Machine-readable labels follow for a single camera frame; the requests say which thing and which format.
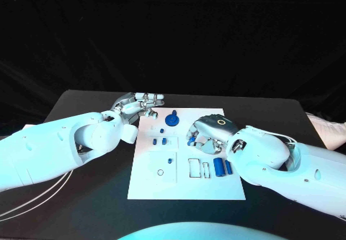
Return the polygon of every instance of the robotic arm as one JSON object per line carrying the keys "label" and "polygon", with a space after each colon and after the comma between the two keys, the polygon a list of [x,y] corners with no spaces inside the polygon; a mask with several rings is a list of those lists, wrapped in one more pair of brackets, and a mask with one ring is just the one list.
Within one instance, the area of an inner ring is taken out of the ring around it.
{"label": "robotic arm", "polygon": [[126,93],[109,110],[38,124],[0,141],[0,192],[47,181],[113,150],[132,144],[139,116],[157,118],[151,107],[164,96]]}
{"label": "robotic arm", "polygon": [[[207,139],[206,143],[195,142],[198,134]],[[224,148],[226,159],[247,183],[272,189],[285,198],[346,220],[343,154],[252,126],[237,130],[219,114],[194,121],[185,139],[187,145],[207,154],[217,154]]]}

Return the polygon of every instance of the black background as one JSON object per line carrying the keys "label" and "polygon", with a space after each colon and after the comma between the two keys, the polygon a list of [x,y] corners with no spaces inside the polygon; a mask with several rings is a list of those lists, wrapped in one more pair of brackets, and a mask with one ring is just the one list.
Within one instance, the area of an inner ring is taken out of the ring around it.
{"label": "black background", "polygon": [[[46,121],[100,112],[121,95],[119,92],[67,91]],[[174,94],[167,94],[164,99],[167,108],[180,108],[185,103],[191,108],[221,108],[239,128],[246,123],[289,135],[304,144],[324,147],[294,100]],[[344,221],[243,180],[246,200],[128,200],[133,149],[132,144],[119,141],[113,151],[76,168],[53,198],[21,216],[0,222],[0,235],[33,239],[108,240],[159,224],[213,222],[253,228],[289,240],[344,239]],[[0,192],[0,213],[35,197],[54,181]],[[224,191],[230,190],[230,185],[224,186]]]}
{"label": "black background", "polygon": [[0,133],[67,89],[292,98],[346,121],[334,1],[0,2]]}

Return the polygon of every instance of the white cable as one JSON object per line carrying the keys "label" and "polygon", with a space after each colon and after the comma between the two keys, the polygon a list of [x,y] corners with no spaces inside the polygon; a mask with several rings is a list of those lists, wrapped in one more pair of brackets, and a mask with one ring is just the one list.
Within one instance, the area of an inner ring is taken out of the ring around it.
{"label": "white cable", "polygon": [[59,189],[56,190],[56,192],[51,194],[51,196],[50,196],[38,205],[35,205],[35,206],[34,206],[33,208],[30,208],[28,210],[22,211],[20,214],[17,214],[17,215],[5,218],[5,219],[1,219],[0,222],[4,221],[4,220],[12,219],[12,218],[17,217],[18,215],[27,213],[28,211],[31,211],[34,208],[37,208],[37,207],[50,199],[50,198],[54,196],[54,194],[60,191],[60,189],[63,188],[63,185],[64,185],[64,183],[67,182],[67,180],[69,180],[69,178],[70,178],[71,172],[73,172],[73,170],[69,172],[69,175],[67,175],[67,177],[66,177],[66,180],[64,180],[63,184],[60,185]]}
{"label": "white cable", "polygon": [[11,213],[12,211],[15,211],[17,209],[20,209],[22,206],[25,206],[28,203],[31,203],[37,198],[40,198],[50,190],[51,188],[57,185],[57,183],[61,181],[63,177],[67,175],[67,172],[63,174],[63,176],[60,177],[60,179],[57,180],[57,182],[53,184],[53,186],[35,197],[33,198],[30,201],[27,201],[24,204],[21,204],[20,206],[17,206],[15,208],[12,208],[10,211],[4,212],[0,214],[0,217],[4,216],[5,214]]}
{"label": "white cable", "polygon": [[266,133],[266,134],[270,134],[270,135],[281,136],[281,137],[283,137],[283,138],[288,139],[289,143],[291,143],[291,142],[296,143],[295,139],[291,138],[289,136],[285,136],[285,135],[282,135],[282,134],[278,134],[278,133],[273,133],[273,132],[265,131],[265,130],[262,130],[262,129],[259,129],[259,128],[255,128],[255,127],[252,127],[252,126],[249,126],[249,125],[246,125],[246,128],[252,128],[252,129],[260,131],[262,133]]}

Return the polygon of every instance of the black table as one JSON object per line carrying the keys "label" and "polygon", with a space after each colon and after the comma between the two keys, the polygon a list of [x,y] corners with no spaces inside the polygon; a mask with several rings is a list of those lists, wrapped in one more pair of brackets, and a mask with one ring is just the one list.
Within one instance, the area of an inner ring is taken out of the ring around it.
{"label": "black table", "polygon": [[[66,91],[46,122],[108,110],[122,94]],[[165,94],[164,102],[167,108],[223,108],[239,127],[252,125],[324,147],[295,100]],[[133,150],[135,145],[121,141],[112,152],[79,167],[56,196],[33,211],[0,222],[0,236],[116,239],[155,225],[195,221],[239,225],[288,239],[344,239],[346,223],[340,219],[243,180],[246,200],[128,200]],[[0,211],[30,200],[54,181],[1,192]]]}

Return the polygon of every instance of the small blue part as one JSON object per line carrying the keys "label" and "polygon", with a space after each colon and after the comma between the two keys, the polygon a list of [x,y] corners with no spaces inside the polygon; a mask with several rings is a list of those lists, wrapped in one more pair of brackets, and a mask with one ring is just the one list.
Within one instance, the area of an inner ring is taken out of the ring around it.
{"label": "small blue part", "polygon": [[178,124],[178,116],[175,110],[172,110],[171,114],[167,115],[164,122],[170,127],[174,127]]}
{"label": "small blue part", "polygon": [[190,146],[191,142],[194,142],[194,141],[195,141],[195,138],[190,137],[188,142],[187,142],[187,146]]}
{"label": "small blue part", "polygon": [[223,177],[226,173],[224,173],[223,161],[220,157],[213,159],[213,167],[214,167],[216,177]]}
{"label": "small blue part", "polygon": [[224,160],[224,168],[226,168],[227,175],[230,175],[232,174],[232,168],[230,168],[230,162],[227,160]]}

